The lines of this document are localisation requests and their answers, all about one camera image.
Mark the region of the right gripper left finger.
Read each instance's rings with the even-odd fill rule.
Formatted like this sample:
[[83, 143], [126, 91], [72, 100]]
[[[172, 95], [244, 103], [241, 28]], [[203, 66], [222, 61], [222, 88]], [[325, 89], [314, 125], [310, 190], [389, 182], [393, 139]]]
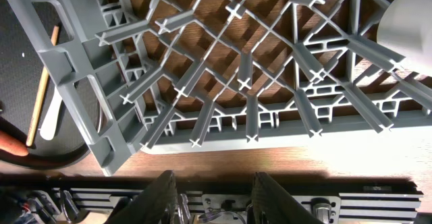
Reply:
[[175, 223], [177, 189], [173, 171], [164, 171], [131, 203], [111, 215], [108, 224]]

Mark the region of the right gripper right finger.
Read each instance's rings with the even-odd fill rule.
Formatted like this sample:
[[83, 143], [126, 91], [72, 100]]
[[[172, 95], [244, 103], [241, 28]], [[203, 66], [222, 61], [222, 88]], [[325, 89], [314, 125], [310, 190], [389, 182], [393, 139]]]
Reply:
[[251, 200], [255, 223], [314, 223], [314, 217], [265, 172], [255, 173]]

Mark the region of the white plastic fork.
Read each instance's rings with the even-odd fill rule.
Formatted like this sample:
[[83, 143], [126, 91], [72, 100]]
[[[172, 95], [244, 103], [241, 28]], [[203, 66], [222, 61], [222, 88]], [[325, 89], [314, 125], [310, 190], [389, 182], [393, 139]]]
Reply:
[[49, 108], [40, 127], [39, 133], [44, 140], [50, 141], [55, 137], [62, 101], [62, 97], [55, 87]]

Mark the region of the orange carrot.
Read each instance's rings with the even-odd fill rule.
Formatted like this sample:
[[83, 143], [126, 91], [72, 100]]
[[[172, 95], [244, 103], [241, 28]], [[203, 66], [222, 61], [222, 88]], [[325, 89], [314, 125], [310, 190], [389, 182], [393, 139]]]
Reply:
[[29, 154], [25, 144], [3, 131], [0, 131], [0, 149], [19, 157], [25, 157]]

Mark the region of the wooden chopstick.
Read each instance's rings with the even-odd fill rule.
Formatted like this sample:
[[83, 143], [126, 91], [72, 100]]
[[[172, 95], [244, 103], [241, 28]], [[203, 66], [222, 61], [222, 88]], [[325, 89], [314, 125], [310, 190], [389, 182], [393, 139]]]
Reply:
[[36, 94], [36, 100], [35, 100], [34, 109], [32, 113], [32, 119], [30, 121], [30, 127], [28, 130], [28, 137], [26, 139], [27, 147], [33, 145], [34, 138], [36, 136], [36, 130], [39, 123], [40, 114], [42, 111], [42, 106], [45, 98], [45, 92], [47, 89], [48, 81], [49, 81], [49, 73], [47, 69], [44, 67], [39, 81], [38, 91]]

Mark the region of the white cup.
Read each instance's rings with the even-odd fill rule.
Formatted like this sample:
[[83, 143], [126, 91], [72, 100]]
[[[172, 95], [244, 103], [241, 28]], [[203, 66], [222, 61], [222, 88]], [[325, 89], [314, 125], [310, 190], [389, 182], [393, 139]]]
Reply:
[[377, 42], [405, 59], [404, 69], [431, 75], [431, 0], [394, 0], [377, 30]]

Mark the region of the round black tray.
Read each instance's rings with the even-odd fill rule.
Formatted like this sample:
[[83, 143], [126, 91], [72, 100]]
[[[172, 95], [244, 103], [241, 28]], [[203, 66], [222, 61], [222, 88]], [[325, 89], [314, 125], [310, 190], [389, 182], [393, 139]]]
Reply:
[[[1, 0], [1, 130], [25, 142], [43, 64], [7, 0]], [[1, 162], [29, 169], [67, 167], [89, 149], [65, 105], [60, 108], [55, 137], [36, 136], [26, 157], [1, 152]]]

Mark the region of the black aluminium rail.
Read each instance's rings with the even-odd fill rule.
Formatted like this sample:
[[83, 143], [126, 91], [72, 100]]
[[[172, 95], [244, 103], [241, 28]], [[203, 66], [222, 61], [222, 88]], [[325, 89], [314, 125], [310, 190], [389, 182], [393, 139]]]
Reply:
[[[80, 223], [92, 212], [108, 219], [154, 180], [2, 175], [1, 222]], [[255, 223], [253, 181], [254, 176], [249, 184], [175, 181], [175, 223]], [[314, 223], [414, 223], [422, 198], [409, 181], [277, 183]]]

